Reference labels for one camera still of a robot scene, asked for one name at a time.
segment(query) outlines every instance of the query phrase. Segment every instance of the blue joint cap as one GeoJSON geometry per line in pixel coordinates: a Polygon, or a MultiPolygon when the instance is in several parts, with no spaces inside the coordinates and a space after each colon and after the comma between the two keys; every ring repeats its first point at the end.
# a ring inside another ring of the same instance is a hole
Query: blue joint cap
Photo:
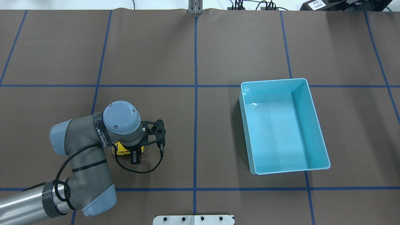
{"type": "Polygon", "coordinates": [[[91,217],[111,209],[117,203],[114,184],[95,198],[91,203],[82,209],[85,216],[91,217]]]}
{"type": "Polygon", "coordinates": [[[50,129],[50,143],[58,155],[67,155],[65,153],[64,141],[65,133],[67,133],[67,128],[71,121],[72,119],[56,124],[50,129]]]}
{"type": "Polygon", "coordinates": [[[116,101],[104,110],[103,122],[106,128],[118,135],[133,133],[140,126],[140,115],[136,108],[126,101],[116,101]]]}

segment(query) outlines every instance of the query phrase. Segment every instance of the silver metal tube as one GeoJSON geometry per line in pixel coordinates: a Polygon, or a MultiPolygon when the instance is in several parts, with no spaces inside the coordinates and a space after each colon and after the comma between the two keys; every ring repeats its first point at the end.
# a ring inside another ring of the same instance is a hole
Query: silver metal tube
{"type": "MultiPolygon", "coordinates": [[[[64,197],[64,187],[59,185],[58,190],[64,197]]],[[[42,204],[43,186],[19,192],[15,195],[0,199],[0,224],[28,225],[49,219],[42,204]]],[[[54,204],[62,213],[71,212],[66,202],[60,201],[53,188],[54,204]]]]}

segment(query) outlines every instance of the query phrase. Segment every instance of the white floor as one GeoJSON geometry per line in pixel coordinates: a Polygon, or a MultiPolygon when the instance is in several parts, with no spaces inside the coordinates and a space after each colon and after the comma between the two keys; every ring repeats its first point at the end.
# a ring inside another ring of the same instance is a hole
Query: white floor
{"type": "MultiPolygon", "coordinates": [[[[299,10],[306,0],[274,0],[278,7],[299,10]]],[[[188,0],[135,0],[136,9],[177,9],[188,8],[188,0]]],[[[230,0],[203,0],[203,8],[227,9],[230,0]]],[[[254,10],[257,2],[244,2],[247,10],[254,10]]],[[[389,5],[393,11],[400,11],[400,0],[389,5]]],[[[84,10],[84,9],[133,9],[132,0],[0,0],[0,9],[30,10],[84,10]]]]}

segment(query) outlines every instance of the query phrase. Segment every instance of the rectangular container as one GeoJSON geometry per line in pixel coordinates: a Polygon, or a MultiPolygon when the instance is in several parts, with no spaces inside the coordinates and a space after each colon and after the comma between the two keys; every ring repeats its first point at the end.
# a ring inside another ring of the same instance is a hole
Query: rectangular container
{"type": "Polygon", "coordinates": [[[306,79],[243,82],[239,103],[252,174],[330,168],[306,79]]]}

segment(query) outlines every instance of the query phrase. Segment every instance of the yellow toy car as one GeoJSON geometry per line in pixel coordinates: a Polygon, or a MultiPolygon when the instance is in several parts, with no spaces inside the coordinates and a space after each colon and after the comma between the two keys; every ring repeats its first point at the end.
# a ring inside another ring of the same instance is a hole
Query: yellow toy car
{"type": "MultiPolygon", "coordinates": [[[[117,146],[117,155],[129,155],[130,151],[126,148],[124,148],[124,146],[120,143],[117,142],[115,143],[115,145],[117,146]]],[[[141,147],[142,153],[144,153],[144,146],[141,147]]]]}

